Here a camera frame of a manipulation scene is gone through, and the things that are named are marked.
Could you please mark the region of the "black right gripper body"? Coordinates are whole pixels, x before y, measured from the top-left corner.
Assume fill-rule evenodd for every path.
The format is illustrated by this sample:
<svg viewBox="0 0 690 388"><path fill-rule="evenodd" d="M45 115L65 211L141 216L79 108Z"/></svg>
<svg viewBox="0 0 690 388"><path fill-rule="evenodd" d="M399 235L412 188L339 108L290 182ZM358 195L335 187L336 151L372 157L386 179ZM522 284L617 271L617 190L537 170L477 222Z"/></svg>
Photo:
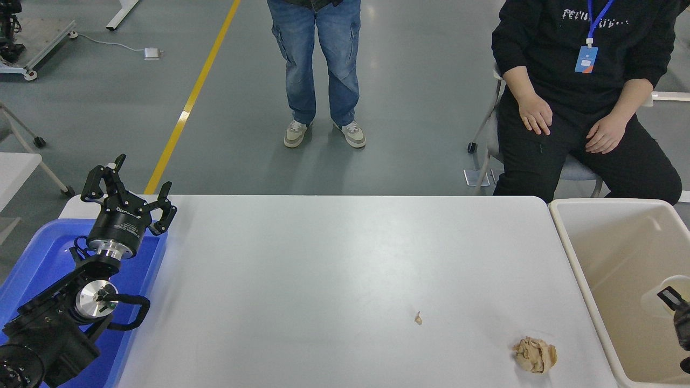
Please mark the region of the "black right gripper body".
<svg viewBox="0 0 690 388"><path fill-rule="evenodd" d="M680 346L689 351L689 304L681 301L675 308L674 327Z"/></svg>

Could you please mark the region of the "seated person's left hand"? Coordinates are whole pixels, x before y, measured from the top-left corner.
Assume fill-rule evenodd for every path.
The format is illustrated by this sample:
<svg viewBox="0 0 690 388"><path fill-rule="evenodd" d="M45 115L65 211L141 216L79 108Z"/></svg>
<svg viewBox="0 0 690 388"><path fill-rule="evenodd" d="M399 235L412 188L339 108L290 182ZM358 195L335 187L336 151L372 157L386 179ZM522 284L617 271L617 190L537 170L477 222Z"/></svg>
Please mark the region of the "seated person's left hand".
<svg viewBox="0 0 690 388"><path fill-rule="evenodd" d="M590 128L586 135L585 151L589 153L609 153L623 139L629 117L609 113Z"/></svg>

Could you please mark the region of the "seated person's right hand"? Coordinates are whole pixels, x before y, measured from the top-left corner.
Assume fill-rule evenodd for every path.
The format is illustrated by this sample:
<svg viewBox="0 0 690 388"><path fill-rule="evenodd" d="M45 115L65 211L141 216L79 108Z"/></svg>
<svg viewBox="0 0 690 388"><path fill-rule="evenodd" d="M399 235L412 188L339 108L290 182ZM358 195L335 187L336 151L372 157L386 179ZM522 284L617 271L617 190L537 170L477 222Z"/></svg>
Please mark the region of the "seated person's right hand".
<svg viewBox="0 0 690 388"><path fill-rule="evenodd" d="M549 104L535 92L517 96L516 101L525 128L536 135L550 135L553 113Z"/></svg>

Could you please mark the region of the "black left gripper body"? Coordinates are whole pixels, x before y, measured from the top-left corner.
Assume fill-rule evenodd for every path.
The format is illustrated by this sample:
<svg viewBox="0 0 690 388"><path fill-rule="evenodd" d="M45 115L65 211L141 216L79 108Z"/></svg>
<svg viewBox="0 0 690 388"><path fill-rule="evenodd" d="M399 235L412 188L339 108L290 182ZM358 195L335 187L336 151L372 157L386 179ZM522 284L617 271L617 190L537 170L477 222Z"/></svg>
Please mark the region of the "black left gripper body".
<svg viewBox="0 0 690 388"><path fill-rule="evenodd" d="M107 241L124 246L124 253L136 254L145 234L146 217L138 213L144 199L131 196L124 200L118 196L106 197L91 232L86 239L88 249L96 252Z"/></svg>

